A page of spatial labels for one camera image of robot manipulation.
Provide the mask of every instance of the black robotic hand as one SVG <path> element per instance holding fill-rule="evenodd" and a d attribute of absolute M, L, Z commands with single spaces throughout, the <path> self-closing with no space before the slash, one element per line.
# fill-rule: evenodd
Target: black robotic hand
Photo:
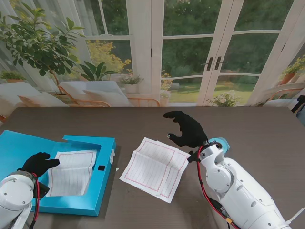
<path fill-rule="evenodd" d="M 199 122 L 191 118 L 182 111 L 170 111 L 163 115 L 164 118 L 174 118 L 175 123 L 179 123 L 182 136 L 168 134 L 170 139 L 179 147 L 188 146 L 191 148 L 200 147 L 208 138 Z"/>
<path fill-rule="evenodd" d="M 42 176 L 49 168 L 56 167 L 60 164 L 59 159 L 50 158 L 50 154 L 39 152 L 31 156 L 24 163 L 23 167 L 20 170 L 35 173 L 37 177 Z"/>

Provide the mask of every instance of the dark wooden table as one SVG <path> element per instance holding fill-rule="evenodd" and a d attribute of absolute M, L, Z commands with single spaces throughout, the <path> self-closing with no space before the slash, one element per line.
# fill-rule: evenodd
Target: dark wooden table
<path fill-rule="evenodd" d="M 144 137 L 166 138 L 178 124 L 162 115 L 183 110 L 209 138 L 224 137 L 239 162 L 273 197 L 285 219 L 305 206 L 305 128 L 287 108 L 18 108 L 0 127 L 61 141 L 64 135 L 114 137 L 118 148 L 98 217 L 40 214 L 36 229 L 216 229 L 190 164 L 171 204 L 119 180 Z M 304 228 L 304 215 L 292 224 Z"/>

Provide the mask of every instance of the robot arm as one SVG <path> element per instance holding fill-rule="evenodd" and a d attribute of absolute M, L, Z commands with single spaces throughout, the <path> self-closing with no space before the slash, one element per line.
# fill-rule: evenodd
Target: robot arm
<path fill-rule="evenodd" d="M 14 228 L 23 228 L 32 207 L 35 179 L 31 173 L 17 171 L 0 183 L 0 229 L 18 217 Z"/>
<path fill-rule="evenodd" d="M 200 161 L 206 168 L 208 186 L 217 194 L 226 217 L 238 227 L 291 229 L 291 220 L 284 220 L 268 192 L 236 161 L 225 158 L 219 143 L 209 143 L 200 153 Z"/>
<path fill-rule="evenodd" d="M 203 194 L 212 207 L 235 228 L 241 229 L 291 229 L 292 219 L 285 221 L 267 191 L 236 161 L 225 158 L 223 145 L 209 142 L 200 124 L 182 111 L 164 115 L 178 122 L 182 136 L 168 134 L 178 146 L 199 147 L 188 161 L 197 161 L 198 176 Z M 201 180 L 199 162 L 206 168 L 206 182 L 218 200 L 208 198 Z"/>
<path fill-rule="evenodd" d="M 1 181 L 0 229 L 7 225 L 10 225 L 9 228 L 12 229 L 23 228 L 32 208 L 32 199 L 34 191 L 36 191 L 35 184 L 36 186 L 38 184 L 39 187 L 43 186 L 36 180 L 49 168 L 60 164 L 58 159 L 47 160 L 49 158 L 50 155 L 47 153 L 37 153 L 31 156 L 22 168 Z"/>

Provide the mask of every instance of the open blue folder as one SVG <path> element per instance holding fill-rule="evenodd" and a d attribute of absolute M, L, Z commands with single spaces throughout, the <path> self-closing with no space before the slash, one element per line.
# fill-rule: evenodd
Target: open blue folder
<path fill-rule="evenodd" d="M 111 168 L 111 152 L 116 148 L 115 139 L 64 136 L 63 140 L 67 142 L 54 142 L 5 130 L 0 135 L 0 181 L 22 167 L 30 156 L 38 152 L 49 153 L 50 159 L 53 159 L 57 151 L 96 149 L 96 163 L 87 192 L 83 196 L 44 197 L 40 212 L 98 216 Z M 48 186 L 48 173 L 42 175 L 39 181 Z"/>

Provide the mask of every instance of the pink border line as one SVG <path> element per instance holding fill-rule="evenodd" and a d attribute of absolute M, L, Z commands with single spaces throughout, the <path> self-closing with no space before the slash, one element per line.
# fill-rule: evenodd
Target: pink border line
<path fill-rule="evenodd" d="M 139 149 L 139 151 L 143 148 L 143 146 L 146 144 L 146 142 L 148 142 L 148 141 L 145 141 L 145 142 L 144 142 L 144 144 L 143 144 L 142 147 Z M 129 170 L 131 169 L 131 167 L 133 166 L 133 163 L 134 163 L 134 160 L 135 160 L 135 157 L 136 157 L 136 156 L 137 156 L 137 154 L 135 154 L 135 156 L 134 156 L 134 158 L 133 158 L 133 161 L 132 161 L 132 165 L 129 167 L 129 169 L 128 169 L 126 175 L 124 176 L 124 178 L 127 179 L 127 180 L 131 180 L 131 179 L 127 178 L 126 176 L 127 176 L 128 172 L 129 172 Z M 149 187 L 149 186 L 147 186 L 147 185 L 145 185 L 145 184 L 141 184 L 140 182 L 137 182 L 137 181 L 135 181 L 135 180 L 131 180 L 131 181 L 132 181 L 132 182 L 135 182 L 135 183 L 137 183 L 137 184 L 139 184 L 139 185 L 143 185 L 144 187 L 150 188 L 150 189 L 152 189 L 152 190 L 154 190 L 154 191 L 159 191 L 160 186 L 161 186 L 161 184 L 162 184 L 162 182 L 163 182 L 163 179 L 164 179 L 164 177 L 165 177 L 165 172 L 166 172 L 166 169 L 164 170 L 163 178 L 162 178 L 162 180 L 161 180 L 161 182 L 160 182 L 160 185 L 159 185 L 158 189 L 153 189 L 152 187 Z"/>
<path fill-rule="evenodd" d="M 73 153 L 73 154 L 92 154 L 92 157 L 91 157 L 91 163 L 90 165 L 92 164 L 92 160 L 93 160 L 93 152 L 86 152 L 86 153 Z M 60 154 L 58 159 L 62 156 L 62 155 L 72 155 L 72 154 Z M 91 180 L 91 174 L 90 174 L 90 170 L 88 168 L 88 172 L 89 172 L 89 179 Z M 51 175 L 52 175 L 52 188 L 51 188 L 51 191 L 50 191 L 50 196 L 52 194 L 52 191 L 53 191 L 53 169 L 51 170 Z"/>
<path fill-rule="evenodd" d="M 177 176 L 176 176 L 175 182 L 173 183 L 173 186 L 172 186 L 172 189 L 171 189 L 171 191 L 170 191 L 170 194 L 168 194 L 168 196 L 165 196 L 165 195 L 162 195 L 162 194 L 161 194 L 161 196 L 164 196 L 164 197 L 166 197 L 166 198 L 169 198 L 169 197 L 170 197 L 170 195 L 171 195 L 171 193 L 172 193 L 172 190 L 173 190 L 173 187 L 174 187 L 175 184 L 176 184 L 176 181 L 177 181 L 179 172 L 180 172 L 180 170 L 182 169 L 182 167 L 184 166 L 184 164 L 185 164 L 185 162 L 186 162 L 186 160 L 187 160 L 187 156 L 186 156 L 186 155 L 184 155 L 184 154 L 182 154 L 182 153 L 179 153 L 179 154 L 181 154 L 182 156 L 185 156 L 185 161 L 183 162 L 181 168 L 179 169 L 179 171 L 178 171 L 178 173 L 177 173 Z"/>

